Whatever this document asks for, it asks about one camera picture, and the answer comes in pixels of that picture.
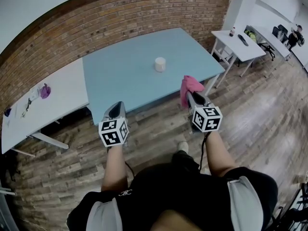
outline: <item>purple cloth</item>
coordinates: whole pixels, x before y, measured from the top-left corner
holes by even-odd
[[[40,92],[40,97],[42,99],[45,99],[51,93],[51,88],[49,86],[47,86],[46,83],[44,83],[44,87],[42,87],[41,90],[39,90],[39,92]]]

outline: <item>shirt logo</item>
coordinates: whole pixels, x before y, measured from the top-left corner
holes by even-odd
[[[132,189],[126,190],[126,191],[124,191],[124,192],[121,192],[121,194],[119,194],[119,196],[131,195],[131,192],[130,192],[130,191],[132,191]]]

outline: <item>bottle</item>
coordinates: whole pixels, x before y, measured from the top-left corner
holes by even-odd
[[[229,36],[230,37],[233,37],[234,36],[234,33],[235,33],[235,27],[233,27],[229,33]]]

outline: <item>white shoe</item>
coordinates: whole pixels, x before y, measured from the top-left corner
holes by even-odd
[[[178,151],[184,151],[188,154],[188,143],[186,141],[181,141],[180,143],[178,143]]]

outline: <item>blue tabletop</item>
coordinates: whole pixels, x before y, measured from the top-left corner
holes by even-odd
[[[157,57],[166,70],[155,71]],[[178,91],[184,75],[198,81],[224,72],[223,67],[183,29],[154,32],[110,45],[83,57],[94,124],[123,101],[131,111]]]

